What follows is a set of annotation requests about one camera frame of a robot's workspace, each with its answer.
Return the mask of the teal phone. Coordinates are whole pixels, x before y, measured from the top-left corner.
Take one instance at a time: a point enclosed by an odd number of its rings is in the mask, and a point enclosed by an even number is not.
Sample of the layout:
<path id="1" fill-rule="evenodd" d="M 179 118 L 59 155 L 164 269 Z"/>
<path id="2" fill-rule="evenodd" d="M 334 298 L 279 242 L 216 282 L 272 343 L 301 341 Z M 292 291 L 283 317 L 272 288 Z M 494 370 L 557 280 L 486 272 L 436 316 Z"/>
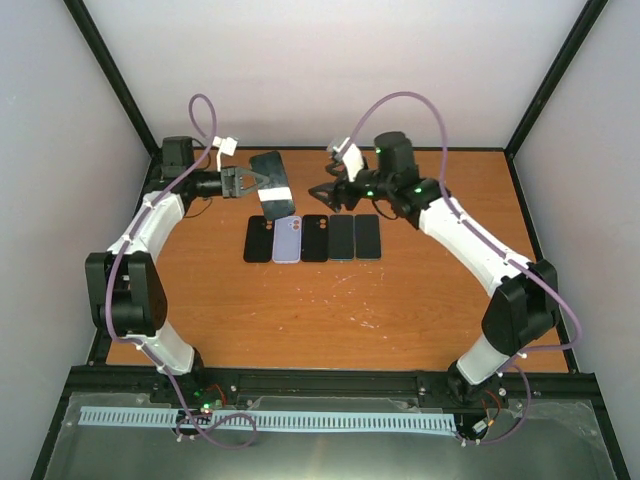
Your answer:
<path id="1" fill-rule="evenodd" d="M 354 217 L 332 215 L 329 217 L 328 256 L 330 260 L 348 261 L 355 256 Z"/>

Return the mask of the black phone case with ring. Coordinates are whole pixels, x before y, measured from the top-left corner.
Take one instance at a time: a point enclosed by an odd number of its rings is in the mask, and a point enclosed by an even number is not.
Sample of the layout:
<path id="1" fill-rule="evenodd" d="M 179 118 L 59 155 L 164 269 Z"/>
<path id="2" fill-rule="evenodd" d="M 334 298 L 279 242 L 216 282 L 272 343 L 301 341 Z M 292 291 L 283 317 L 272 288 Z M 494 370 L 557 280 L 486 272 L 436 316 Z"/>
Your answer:
<path id="1" fill-rule="evenodd" d="M 328 217 L 304 215 L 302 218 L 301 260 L 326 262 L 328 260 Z"/>

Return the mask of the phone with lilac case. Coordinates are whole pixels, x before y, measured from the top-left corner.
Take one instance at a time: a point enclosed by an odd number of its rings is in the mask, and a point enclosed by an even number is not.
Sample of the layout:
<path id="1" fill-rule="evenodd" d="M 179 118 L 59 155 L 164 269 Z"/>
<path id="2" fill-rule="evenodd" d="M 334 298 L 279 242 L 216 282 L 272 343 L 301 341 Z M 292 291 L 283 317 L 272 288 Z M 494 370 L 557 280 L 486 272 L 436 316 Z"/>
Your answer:
<path id="1" fill-rule="evenodd" d="M 356 215 L 354 220 L 354 234 L 355 255 L 357 259 L 381 259 L 380 223 L 377 215 Z"/>

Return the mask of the lilac phone case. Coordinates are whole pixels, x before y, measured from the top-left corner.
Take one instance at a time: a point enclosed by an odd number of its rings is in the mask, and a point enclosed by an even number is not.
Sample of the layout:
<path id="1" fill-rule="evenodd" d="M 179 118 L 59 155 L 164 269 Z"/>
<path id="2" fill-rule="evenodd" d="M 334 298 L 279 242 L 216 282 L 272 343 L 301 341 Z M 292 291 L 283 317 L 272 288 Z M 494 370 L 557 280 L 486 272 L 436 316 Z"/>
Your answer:
<path id="1" fill-rule="evenodd" d="M 301 218 L 288 216 L 274 224 L 272 260 L 277 264 L 295 264 L 301 258 Z"/>

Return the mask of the black phone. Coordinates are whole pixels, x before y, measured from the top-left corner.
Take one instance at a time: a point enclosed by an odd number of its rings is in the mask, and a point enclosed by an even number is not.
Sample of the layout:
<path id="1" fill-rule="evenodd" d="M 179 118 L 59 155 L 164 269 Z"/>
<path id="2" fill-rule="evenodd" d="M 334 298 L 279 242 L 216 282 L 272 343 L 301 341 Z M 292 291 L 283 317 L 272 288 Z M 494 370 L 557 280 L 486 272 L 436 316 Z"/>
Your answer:
<path id="1" fill-rule="evenodd" d="M 292 216 L 295 204 L 285 166 L 278 151 L 253 156 L 249 160 L 251 170 L 267 178 L 258 188 L 258 197 L 267 220 Z"/>

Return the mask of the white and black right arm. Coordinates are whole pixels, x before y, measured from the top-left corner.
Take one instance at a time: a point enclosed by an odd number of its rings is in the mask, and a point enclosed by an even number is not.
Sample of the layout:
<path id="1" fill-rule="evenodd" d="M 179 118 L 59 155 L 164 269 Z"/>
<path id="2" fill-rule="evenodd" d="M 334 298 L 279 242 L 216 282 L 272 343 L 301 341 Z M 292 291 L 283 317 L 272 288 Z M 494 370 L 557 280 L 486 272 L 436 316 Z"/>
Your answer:
<path id="1" fill-rule="evenodd" d="M 377 166 L 370 168 L 350 138 L 334 141 L 325 168 L 334 180 L 309 192 L 334 212 L 353 210 L 362 199 L 387 201 L 398 217 L 437 241 L 480 283 L 489 297 L 481 334 L 449 367 L 446 380 L 452 400 L 469 404 L 508 361 L 556 327 L 556 269 L 508 248 L 460 206 L 442 181 L 421 176 L 404 133 L 380 134 L 374 147 Z"/>

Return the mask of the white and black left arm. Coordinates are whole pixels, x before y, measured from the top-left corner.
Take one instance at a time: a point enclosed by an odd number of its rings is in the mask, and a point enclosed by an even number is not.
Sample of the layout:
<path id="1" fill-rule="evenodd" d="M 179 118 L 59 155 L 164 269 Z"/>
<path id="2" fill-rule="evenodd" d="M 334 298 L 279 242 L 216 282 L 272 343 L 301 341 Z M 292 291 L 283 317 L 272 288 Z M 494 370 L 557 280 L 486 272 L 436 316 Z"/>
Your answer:
<path id="1" fill-rule="evenodd" d="M 89 305 L 94 324 L 117 343 L 134 346 L 165 375 L 186 402 L 201 400 L 207 376 L 197 349 L 177 333 L 168 319 L 168 299 L 156 261 L 173 229 L 197 198 L 241 198 L 277 186 L 277 168 L 258 160 L 252 166 L 202 169 L 194 140 L 167 137 L 161 160 L 142 203 L 122 236 L 107 251 L 85 260 Z"/>

